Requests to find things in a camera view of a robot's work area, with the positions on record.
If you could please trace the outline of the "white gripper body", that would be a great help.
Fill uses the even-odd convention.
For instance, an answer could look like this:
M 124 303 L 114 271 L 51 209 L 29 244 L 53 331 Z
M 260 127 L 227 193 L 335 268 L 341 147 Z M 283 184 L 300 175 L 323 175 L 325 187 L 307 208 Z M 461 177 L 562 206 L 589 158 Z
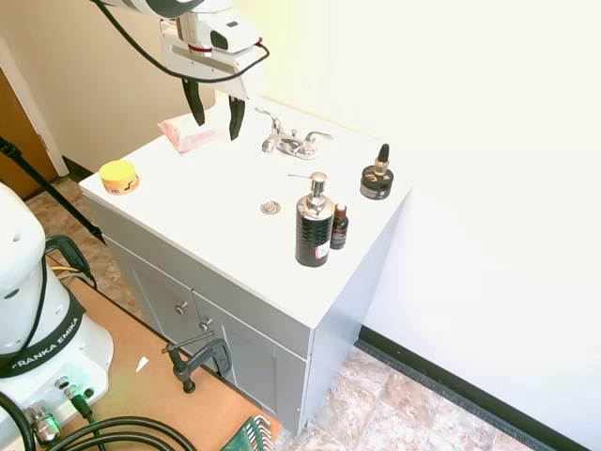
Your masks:
M 231 80 L 212 83 L 213 88 L 241 100 L 247 101 L 263 93 L 261 63 L 241 73 L 264 55 L 263 49 L 254 45 L 236 54 L 217 49 L 210 53 L 199 52 L 180 40 L 175 23 L 168 21 L 161 21 L 161 34 L 162 62 L 169 70 L 205 82 L 232 77 Z

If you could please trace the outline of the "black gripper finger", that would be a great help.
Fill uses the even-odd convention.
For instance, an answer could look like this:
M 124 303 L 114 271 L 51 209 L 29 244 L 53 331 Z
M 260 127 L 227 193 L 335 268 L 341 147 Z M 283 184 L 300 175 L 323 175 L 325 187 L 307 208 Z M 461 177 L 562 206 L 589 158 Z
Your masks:
M 230 110 L 229 136 L 231 141 L 235 141 L 239 137 L 239 132 L 244 119 L 245 101 L 229 96 L 228 104 Z
M 197 82 L 188 79 L 182 79 L 181 82 L 190 112 L 192 113 L 196 124 L 199 127 L 202 127 L 206 122 L 206 118 L 204 106 L 199 94 L 199 85 Z

